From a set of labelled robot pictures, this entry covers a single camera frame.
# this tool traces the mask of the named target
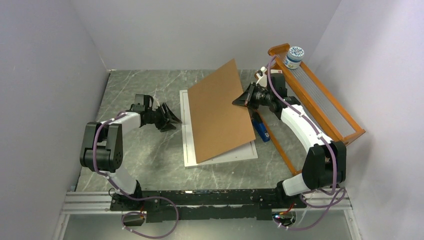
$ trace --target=blue object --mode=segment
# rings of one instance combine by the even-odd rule
[[[262,122],[261,117],[258,113],[254,112],[252,113],[251,117],[252,125],[256,132],[259,134],[260,138],[264,143],[268,142],[270,138],[270,134],[267,131],[267,128],[265,127],[264,123]]]

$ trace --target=plastic container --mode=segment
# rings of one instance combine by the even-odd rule
[[[289,69],[297,69],[304,58],[305,51],[298,46],[292,46],[288,49],[284,58],[284,65]]]

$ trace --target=brown cardboard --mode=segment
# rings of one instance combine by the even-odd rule
[[[242,93],[234,59],[188,89],[197,163],[255,139],[248,109],[232,104]]]

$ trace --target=container lid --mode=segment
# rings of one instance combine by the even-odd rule
[[[305,55],[305,51],[298,46],[292,46],[288,49],[287,55],[293,60],[302,60]]]

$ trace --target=gray marble table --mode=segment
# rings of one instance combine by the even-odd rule
[[[201,81],[213,70],[118,70],[107,82],[97,121],[116,116],[134,102],[135,94],[155,96],[168,104],[177,117],[180,112],[180,90]],[[254,70],[239,70],[243,89],[254,81]],[[284,151],[300,169],[306,152],[295,134],[266,107],[259,111],[267,121]],[[206,190],[274,188],[277,182],[292,175],[271,141],[256,135],[258,159],[217,163],[195,168],[184,167],[181,126],[159,132],[154,125],[133,130],[123,138],[123,166],[144,190]],[[111,186],[99,175],[83,168],[76,190],[107,191]]]

